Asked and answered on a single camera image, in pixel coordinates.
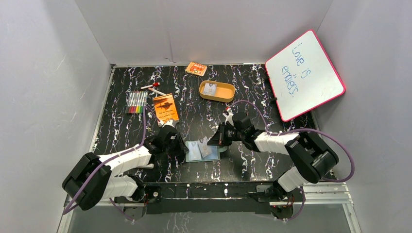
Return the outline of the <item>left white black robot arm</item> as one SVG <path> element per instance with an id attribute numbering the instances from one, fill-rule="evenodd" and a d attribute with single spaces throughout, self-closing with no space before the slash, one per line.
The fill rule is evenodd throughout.
<path id="1" fill-rule="evenodd" d="M 142 201 L 147 196 L 146 184 L 127 172 L 153 167 L 153 160 L 160 155 L 185 155 L 188 151 L 178 130 L 166 124 L 132 148 L 107 155 L 88 152 L 62 182 L 63 190 L 72 199 L 64 212 L 71 211 L 73 205 L 89 210 L 102 199 L 125 197 L 133 202 Z"/>

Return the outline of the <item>silver VIP card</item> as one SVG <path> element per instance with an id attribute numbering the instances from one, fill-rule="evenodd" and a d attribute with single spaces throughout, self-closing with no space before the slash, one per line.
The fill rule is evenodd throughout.
<path id="1" fill-rule="evenodd" d="M 208 143 L 207 137 L 204 137 L 203 139 L 200 139 L 197 142 L 202 158 L 206 158 L 212 153 L 212 149 L 207 143 Z"/>

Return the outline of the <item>mint green card holder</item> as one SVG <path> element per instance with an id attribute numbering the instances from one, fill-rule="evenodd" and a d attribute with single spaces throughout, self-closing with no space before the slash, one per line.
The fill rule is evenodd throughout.
<path id="1" fill-rule="evenodd" d="M 201 141 L 185 142 L 188 152 L 186 153 L 186 162 L 206 162 L 218 161 L 221 159 L 221 152 L 225 152 L 227 147 L 208 146 Z"/>

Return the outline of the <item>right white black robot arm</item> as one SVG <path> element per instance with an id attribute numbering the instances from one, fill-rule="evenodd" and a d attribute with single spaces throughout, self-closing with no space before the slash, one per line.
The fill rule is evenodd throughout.
<path id="1" fill-rule="evenodd" d="M 293 190 L 307 183 L 318 183 L 338 164 L 338 155 L 312 129 L 299 133 L 273 133 L 257 129 L 246 113 L 225 113 L 226 121 L 209 139 L 209 146 L 228 147 L 240 141 L 250 151 L 274 152 L 290 156 L 293 167 L 263 191 L 264 195 L 286 201 Z"/>

